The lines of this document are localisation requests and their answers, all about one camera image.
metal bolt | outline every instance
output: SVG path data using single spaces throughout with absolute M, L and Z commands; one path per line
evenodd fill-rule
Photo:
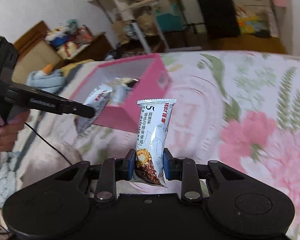
M 196 191 L 188 191 L 185 193 L 185 197 L 187 199 L 197 199 L 200 197 L 200 193 L 198 193 Z
M 112 197 L 112 193 L 109 192 L 109 191 L 100 191 L 97 194 L 97 198 L 100 199 L 100 200 L 106 200 L 106 199 L 109 199 L 111 197 Z

pink storage box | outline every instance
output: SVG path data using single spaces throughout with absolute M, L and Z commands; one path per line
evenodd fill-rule
M 89 93 L 100 84 L 106 84 L 114 78 L 130 77 L 139 79 L 123 104 L 106 106 L 94 124 L 138 132 L 140 106 L 138 100 L 164 98 L 171 78 L 167 73 L 159 54 L 127 57 L 98 65 L 78 86 L 70 99 L 83 103 Z

orange object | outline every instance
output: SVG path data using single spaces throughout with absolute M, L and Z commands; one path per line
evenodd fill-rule
M 42 70 L 42 72 L 45 74 L 45 75 L 50 75 L 50 73 L 52 72 L 52 69 L 53 69 L 53 66 L 52 64 L 48 64 L 44 67 L 44 69 Z

